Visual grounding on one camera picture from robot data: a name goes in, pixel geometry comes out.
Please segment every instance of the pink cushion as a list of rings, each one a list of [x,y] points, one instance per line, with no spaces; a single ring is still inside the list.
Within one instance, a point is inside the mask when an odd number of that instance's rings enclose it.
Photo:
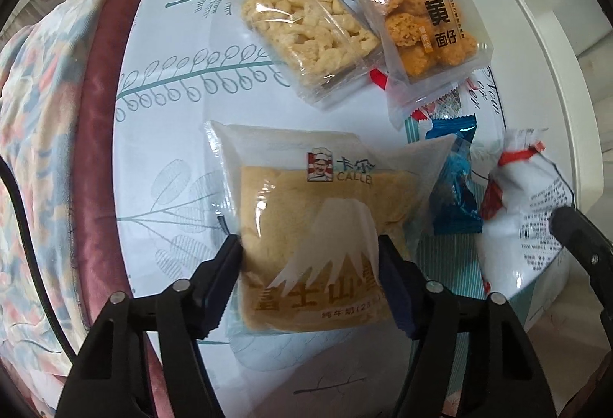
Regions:
[[[115,96],[128,34],[140,0],[107,0],[100,12],[85,71],[72,164],[75,257],[90,322],[108,296],[130,292],[121,255],[113,199]],[[159,418],[173,416],[162,367],[148,350],[149,375]]]

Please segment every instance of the metal screw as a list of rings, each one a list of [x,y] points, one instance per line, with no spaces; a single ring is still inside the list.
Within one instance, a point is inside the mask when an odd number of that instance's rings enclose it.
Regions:
[[[175,292],[184,292],[191,286],[191,283],[188,279],[182,278],[178,279],[176,282],[172,284],[172,289]]]
[[[437,281],[428,281],[425,284],[425,289],[430,293],[441,293],[445,288]]]
[[[492,302],[498,304],[499,306],[506,304],[506,297],[498,292],[494,292],[492,295],[490,295],[490,299],[492,299]]]
[[[111,304],[120,304],[125,301],[126,294],[124,292],[115,292],[109,298]]]

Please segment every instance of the chef logo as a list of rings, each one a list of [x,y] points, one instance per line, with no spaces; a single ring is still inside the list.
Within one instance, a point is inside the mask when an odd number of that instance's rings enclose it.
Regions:
[[[332,152],[327,148],[316,148],[306,154],[308,169],[307,181],[332,181]]]

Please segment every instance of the packaged bread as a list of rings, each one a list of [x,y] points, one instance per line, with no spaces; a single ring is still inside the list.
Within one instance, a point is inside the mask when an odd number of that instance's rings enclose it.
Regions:
[[[409,258],[453,140],[381,156],[348,133],[215,122],[206,132],[225,188],[216,209],[244,249],[238,331],[320,331],[387,319],[378,236],[390,236]]]
[[[381,63],[379,38],[342,0],[239,2],[244,23],[311,103]]]
[[[381,37],[392,124],[486,67],[492,43],[472,0],[357,0]]]

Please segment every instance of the colorful blanket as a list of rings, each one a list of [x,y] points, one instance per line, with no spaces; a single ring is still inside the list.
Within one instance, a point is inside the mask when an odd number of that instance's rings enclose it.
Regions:
[[[78,351],[87,334],[70,216],[81,88],[106,0],[67,0],[0,52],[0,155],[24,200],[39,268]],[[0,185],[0,357],[34,391],[32,372],[66,376],[70,362],[45,318],[8,193]]]

